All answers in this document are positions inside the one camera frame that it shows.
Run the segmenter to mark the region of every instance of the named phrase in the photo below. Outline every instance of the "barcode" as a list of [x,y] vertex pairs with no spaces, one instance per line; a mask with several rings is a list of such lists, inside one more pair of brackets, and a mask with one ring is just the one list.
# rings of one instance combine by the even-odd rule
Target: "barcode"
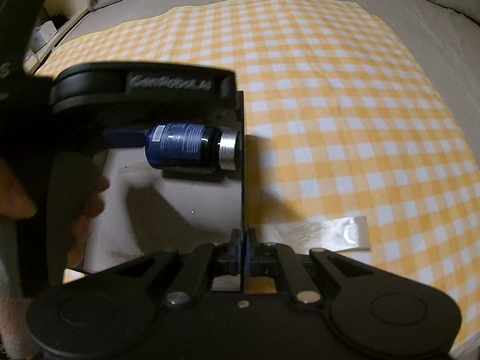
[[155,132],[153,133],[152,142],[160,142],[160,137],[162,136],[162,132],[165,126],[157,126]]

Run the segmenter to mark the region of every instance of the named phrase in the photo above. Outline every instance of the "silver bottle cap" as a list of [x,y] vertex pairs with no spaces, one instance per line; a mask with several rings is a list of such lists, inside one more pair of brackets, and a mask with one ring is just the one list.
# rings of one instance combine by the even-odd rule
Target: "silver bottle cap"
[[220,138],[220,149],[218,150],[218,163],[222,170],[236,170],[235,167],[235,146],[237,143],[238,131],[224,131]]

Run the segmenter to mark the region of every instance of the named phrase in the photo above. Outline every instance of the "gingham tablecloth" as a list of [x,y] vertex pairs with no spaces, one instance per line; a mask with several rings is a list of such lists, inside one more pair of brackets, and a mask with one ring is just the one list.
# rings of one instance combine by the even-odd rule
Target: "gingham tablecloth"
[[58,47],[39,74],[101,60],[235,69],[245,92],[250,225],[368,218],[374,266],[459,304],[479,331],[480,172],[450,110],[393,31],[358,4],[177,7]]

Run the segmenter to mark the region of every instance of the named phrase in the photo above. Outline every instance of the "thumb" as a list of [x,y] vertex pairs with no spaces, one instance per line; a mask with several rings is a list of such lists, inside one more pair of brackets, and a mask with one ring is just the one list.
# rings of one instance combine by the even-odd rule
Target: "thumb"
[[0,159],[0,215],[11,219],[30,218],[37,207],[5,160]]

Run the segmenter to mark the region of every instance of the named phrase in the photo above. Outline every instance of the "pill bottle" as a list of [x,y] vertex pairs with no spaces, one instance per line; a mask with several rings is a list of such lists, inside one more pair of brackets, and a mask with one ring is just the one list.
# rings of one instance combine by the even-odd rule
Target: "pill bottle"
[[237,169],[239,132],[194,123],[157,124],[146,137],[145,154],[156,169],[214,173]]

